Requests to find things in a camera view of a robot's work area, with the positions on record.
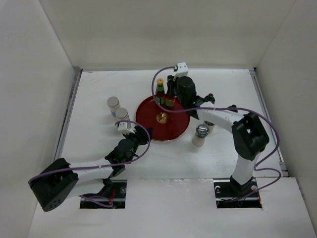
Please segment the green-label sauce bottle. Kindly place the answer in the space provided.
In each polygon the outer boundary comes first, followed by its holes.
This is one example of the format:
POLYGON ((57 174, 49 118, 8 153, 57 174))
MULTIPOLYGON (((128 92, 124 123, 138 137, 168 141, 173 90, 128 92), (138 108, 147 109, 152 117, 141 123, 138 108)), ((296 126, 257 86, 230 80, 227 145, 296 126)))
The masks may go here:
POLYGON ((171 90, 167 91, 167 93, 165 95, 165 107, 168 110, 172 110, 174 108, 175 99, 176 99, 176 97, 175 97, 174 93, 171 90))
POLYGON ((162 78, 157 79, 155 98, 158 103, 162 106, 165 102, 165 90, 164 90, 164 81, 162 78))

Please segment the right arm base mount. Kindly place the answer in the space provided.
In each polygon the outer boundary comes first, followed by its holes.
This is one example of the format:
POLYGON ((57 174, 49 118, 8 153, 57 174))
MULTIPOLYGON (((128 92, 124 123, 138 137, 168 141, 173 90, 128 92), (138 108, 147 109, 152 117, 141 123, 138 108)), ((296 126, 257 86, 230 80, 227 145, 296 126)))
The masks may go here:
POLYGON ((255 178, 246 186, 234 184, 230 179, 214 180, 213 186, 218 209, 262 208, 259 192, 253 193, 258 188, 255 178))

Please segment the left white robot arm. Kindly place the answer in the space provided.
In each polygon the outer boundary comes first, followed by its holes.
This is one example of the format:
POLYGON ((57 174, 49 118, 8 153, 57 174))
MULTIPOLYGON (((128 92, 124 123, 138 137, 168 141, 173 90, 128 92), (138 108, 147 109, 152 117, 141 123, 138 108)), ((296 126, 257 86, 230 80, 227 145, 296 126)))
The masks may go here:
POLYGON ((153 128, 135 126, 124 135, 118 145, 105 157, 86 163, 71 163, 59 158, 39 175, 29 180, 29 186, 45 212, 60 206, 66 199, 79 196, 84 204, 96 208, 117 208, 115 187, 112 178, 125 171, 125 166, 138 160, 140 146, 149 147, 153 128))

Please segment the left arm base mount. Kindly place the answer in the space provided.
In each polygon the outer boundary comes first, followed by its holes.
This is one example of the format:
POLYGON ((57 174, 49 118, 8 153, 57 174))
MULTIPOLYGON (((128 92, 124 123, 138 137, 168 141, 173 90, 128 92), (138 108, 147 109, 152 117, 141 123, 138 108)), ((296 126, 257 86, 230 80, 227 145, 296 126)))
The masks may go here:
POLYGON ((124 209, 127 180, 103 179, 97 192, 83 194, 80 209, 124 209))

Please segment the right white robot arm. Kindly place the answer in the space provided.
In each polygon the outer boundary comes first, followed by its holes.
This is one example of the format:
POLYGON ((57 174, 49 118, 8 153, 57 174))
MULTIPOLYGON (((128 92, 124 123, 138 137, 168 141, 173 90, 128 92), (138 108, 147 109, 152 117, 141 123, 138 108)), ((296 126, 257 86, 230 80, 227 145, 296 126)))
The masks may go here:
POLYGON ((175 96, 189 116, 220 126, 232 134, 238 159, 229 188, 235 197, 244 195, 251 184, 257 159, 269 143, 269 136, 258 115, 253 112, 240 114, 235 107, 203 109, 207 103, 213 105, 215 99, 212 94, 204 98, 198 96, 195 84, 188 76, 169 75, 166 94, 175 96))

